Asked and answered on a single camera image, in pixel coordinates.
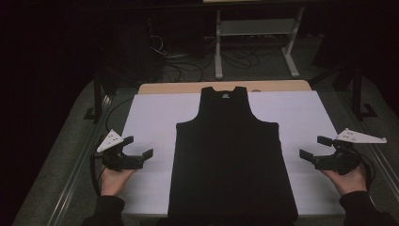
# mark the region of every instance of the metal stand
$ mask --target metal stand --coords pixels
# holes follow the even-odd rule
[[[94,123],[97,123],[101,115],[103,114],[101,82],[98,72],[96,72],[96,76],[93,79],[93,86],[94,86],[94,109],[93,107],[89,108],[88,111],[86,112],[84,119],[94,120]]]
[[[287,46],[281,48],[288,69],[293,78],[298,78],[299,72],[291,57],[296,33],[302,19],[305,8],[299,8],[294,19],[270,19],[270,20],[245,20],[245,21],[221,21],[220,10],[216,18],[216,51],[215,51],[215,78],[223,79],[222,60],[220,55],[220,37],[237,35],[267,35],[287,34],[290,35]]]
[[[320,82],[321,80],[323,80],[323,79],[329,77],[329,76],[332,75],[333,73],[341,71],[341,70],[344,69],[348,64],[349,64],[349,61],[345,61],[345,62],[342,62],[342,63],[338,64],[337,66],[331,68],[331,69],[326,70],[326,71],[323,72],[323,73],[320,73],[319,75],[315,76],[314,78],[312,78],[311,80],[308,81],[309,85],[310,85],[310,86],[315,85],[316,83],[318,83],[318,82]]]
[[[352,93],[352,110],[355,115],[358,117],[360,121],[363,121],[363,118],[366,117],[377,117],[375,111],[372,106],[369,104],[364,104],[366,108],[366,112],[361,112],[361,71],[359,65],[356,65],[356,72],[354,74],[353,80],[353,93]]]

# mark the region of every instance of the metal frame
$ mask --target metal frame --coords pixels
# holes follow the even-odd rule
[[[247,21],[221,21],[220,10],[216,16],[216,50],[215,50],[215,78],[223,79],[222,60],[220,55],[220,37],[236,35],[267,35],[267,34],[289,34],[290,39],[285,47],[281,48],[288,69],[293,78],[299,77],[291,51],[293,50],[296,34],[300,26],[304,7],[298,9],[294,19],[272,19],[272,20],[247,20]]]

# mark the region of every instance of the wooden panel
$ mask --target wooden panel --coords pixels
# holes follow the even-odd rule
[[[215,90],[233,90],[234,87],[246,87],[248,91],[311,90],[308,82],[304,80],[275,80],[143,84],[138,90],[138,94],[199,93],[204,87],[213,87]]]

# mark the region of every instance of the person's arm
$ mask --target person's arm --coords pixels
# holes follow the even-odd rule
[[[357,167],[345,175],[331,170],[321,170],[342,195],[340,204],[345,210],[345,226],[395,226],[399,225],[391,214],[378,212],[367,193],[364,175]]]
[[[123,225],[121,212],[124,200],[117,197],[123,190],[127,180],[136,170],[114,171],[104,169],[102,173],[101,196],[97,198],[94,215],[85,218],[82,226]]]

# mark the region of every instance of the table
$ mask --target table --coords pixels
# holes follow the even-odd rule
[[[134,136],[135,142],[124,152],[137,155],[153,148],[154,156],[120,194],[126,200],[124,214],[168,215],[175,125],[197,115],[199,91],[205,86],[216,90],[247,87],[253,114],[259,120],[279,123],[282,153],[300,216],[343,214],[333,184],[298,156],[299,148],[315,155],[331,154],[334,150],[317,144],[316,137],[337,135],[317,93],[300,80],[143,85],[122,134]]]
[[[293,18],[267,19],[267,20],[241,20],[241,21],[222,21],[220,19],[220,10],[216,16],[216,51],[215,51],[215,78],[223,79],[222,59],[220,55],[220,38],[222,36],[239,35],[289,35],[288,43],[281,48],[285,62],[293,78],[299,77],[298,69],[291,57],[291,51],[294,47],[296,33],[303,15],[304,7],[297,10]]]

